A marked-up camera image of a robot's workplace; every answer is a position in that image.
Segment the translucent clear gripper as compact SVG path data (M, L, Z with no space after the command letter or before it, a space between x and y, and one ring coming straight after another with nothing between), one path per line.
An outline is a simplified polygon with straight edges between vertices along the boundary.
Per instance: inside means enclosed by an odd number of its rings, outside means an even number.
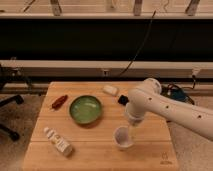
M131 144L134 144L136 128L144 120L144 117L135 117L129 113L126 113L125 117L128 121L128 137L130 139Z

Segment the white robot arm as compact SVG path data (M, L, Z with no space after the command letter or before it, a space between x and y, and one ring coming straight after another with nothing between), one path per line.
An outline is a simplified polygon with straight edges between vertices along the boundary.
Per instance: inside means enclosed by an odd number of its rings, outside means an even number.
M132 126L139 125L144 115L152 112L213 141L213 110L172 100L161 92L162 86L154 78L147 78L128 91L124 115Z

